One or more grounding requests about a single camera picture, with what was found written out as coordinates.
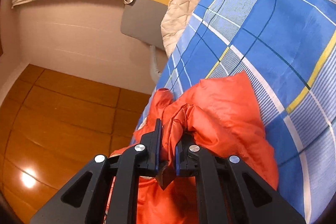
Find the orange puffer down jacket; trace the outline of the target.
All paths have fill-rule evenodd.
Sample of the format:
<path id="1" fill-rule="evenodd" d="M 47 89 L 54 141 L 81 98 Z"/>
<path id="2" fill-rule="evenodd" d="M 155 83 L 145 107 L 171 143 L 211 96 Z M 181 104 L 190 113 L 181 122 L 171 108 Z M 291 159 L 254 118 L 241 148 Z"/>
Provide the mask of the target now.
<path id="1" fill-rule="evenodd" d="M 145 123 L 133 134 L 139 143 L 155 122 L 163 123 L 160 158 L 165 162 L 159 178 L 141 178 L 138 186 L 138 223 L 197 223 L 197 188 L 193 177 L 178 177 L 175 146 L 184 133 L 218 157 L 237 155 L 272 188 L 278 186 L 274 149 L 266 141 L 260 109 L 245 72 L 200 80 L 174 99 L 158 89 Z"/>

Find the blue plaid bed sheet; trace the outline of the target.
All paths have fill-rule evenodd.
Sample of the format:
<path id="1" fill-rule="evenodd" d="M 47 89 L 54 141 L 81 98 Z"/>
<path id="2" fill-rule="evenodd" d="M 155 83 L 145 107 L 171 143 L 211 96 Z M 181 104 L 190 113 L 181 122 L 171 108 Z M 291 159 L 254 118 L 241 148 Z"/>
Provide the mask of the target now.
<path id="1" fill-rule="evenodd" d="M 279 193 L 307 223 L 335 195 L 335 0 L 200 0 L 154 93 L 245 72 Z"/>

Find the beige quilted blanket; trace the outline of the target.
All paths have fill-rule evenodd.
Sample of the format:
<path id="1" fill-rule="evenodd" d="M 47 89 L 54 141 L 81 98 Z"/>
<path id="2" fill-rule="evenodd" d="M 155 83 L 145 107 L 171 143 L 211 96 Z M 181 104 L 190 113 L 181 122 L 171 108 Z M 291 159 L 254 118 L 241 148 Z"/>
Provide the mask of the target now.
<path id="1" fill-rule="evenodd" d="M 161 21 L 161 35 L 167 57 L 173 53 L 200 0 L 170 0 Z"/>

